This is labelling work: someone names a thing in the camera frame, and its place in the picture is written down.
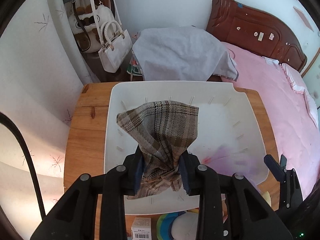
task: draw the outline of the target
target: plaid fabric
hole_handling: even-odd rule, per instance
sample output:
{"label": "plaid fabric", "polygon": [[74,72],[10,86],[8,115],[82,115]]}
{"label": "plaid fabric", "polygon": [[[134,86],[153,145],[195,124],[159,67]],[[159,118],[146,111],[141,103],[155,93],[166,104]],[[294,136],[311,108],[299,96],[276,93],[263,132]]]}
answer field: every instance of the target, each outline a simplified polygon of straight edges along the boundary
{"label": "plaid fabric", "polygon": [[159,101],[118,114],[117,124],[138,142],[146,163],[140,189],[132,198],[180,189],[178,161],[197,138],[198,112],[195,106]]}

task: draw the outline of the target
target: metal screw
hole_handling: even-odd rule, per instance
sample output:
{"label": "metal screw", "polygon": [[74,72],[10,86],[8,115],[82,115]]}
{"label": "metal screw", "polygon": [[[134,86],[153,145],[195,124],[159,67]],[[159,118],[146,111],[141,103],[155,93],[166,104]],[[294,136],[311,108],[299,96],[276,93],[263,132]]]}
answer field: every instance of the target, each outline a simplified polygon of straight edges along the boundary
{"label": "metal screw", "polygon": [[198,165],[198,170],[206,171],[207,170],[207,166],[205,166],[204,164],[200,164],[200,165]]}
{"label": "metal screw", "polygon": [[242,174],[240,174],[240,173],[236,173],[236,174],[235,174],[235,178],[236,178],[236,179],[243,179],[244,176],[243,176]]}
{"label": "metal screw", "polygon": [[86,180],[88,180],[89,179],[89,174],[82,174],[81,176],[80,176],[80,179],[82,180],[82,181],[86,181]]}
{"label": "metal screw", "polygon": [[116,170],[117,171],[125,171],[125,169],[126,169],[126,167],[124,166],[124,165],[119,165],[119,166],[117,166],[117,168],[116,168]]}

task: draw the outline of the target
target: wooden headboard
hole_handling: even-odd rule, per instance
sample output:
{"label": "wooden headboard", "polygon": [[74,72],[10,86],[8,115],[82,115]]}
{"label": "wooden headboard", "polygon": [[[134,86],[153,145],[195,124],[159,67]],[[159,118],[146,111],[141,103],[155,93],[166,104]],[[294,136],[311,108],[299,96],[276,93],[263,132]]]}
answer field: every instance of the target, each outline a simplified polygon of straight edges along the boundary
{"label": "wooden headboard", "polygon": [[297,37],[283,21],[234,0],[212,0],[206,31],[220,41],[285,62],[299,72],[307,63]]}

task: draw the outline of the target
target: gray cloth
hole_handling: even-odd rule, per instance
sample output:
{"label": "gray cloth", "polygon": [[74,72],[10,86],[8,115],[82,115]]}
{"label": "gray cloth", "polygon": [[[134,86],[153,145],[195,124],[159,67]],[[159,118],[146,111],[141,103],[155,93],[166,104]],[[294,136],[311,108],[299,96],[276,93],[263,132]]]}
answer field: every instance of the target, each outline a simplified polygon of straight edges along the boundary
{"label": "gray cloth", "polygon": [[169,187],[180,189],[178,161],[197,138],[198,111],[196,106],[159,101],[117,115],[117,124],[138,142],[146,164],[140,189],[129,199],[159,194]]}
{"label": "gray cloth", "polygon": [[137,37],[132,51],[145,80],[207,81],[213,74],[238,77],[228,49],[205,30],[192,26],[145,29]]}

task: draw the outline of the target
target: cardboard box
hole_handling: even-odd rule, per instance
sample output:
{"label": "cardboard box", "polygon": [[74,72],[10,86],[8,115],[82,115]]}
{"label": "cardboard box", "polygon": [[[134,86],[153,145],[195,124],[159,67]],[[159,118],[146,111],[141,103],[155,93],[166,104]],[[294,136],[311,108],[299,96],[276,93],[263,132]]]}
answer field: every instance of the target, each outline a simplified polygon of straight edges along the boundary
{"label": "cardboard box", "polygon": [[132,240],[151,240],[151,218],[135,218],[131,234]]}

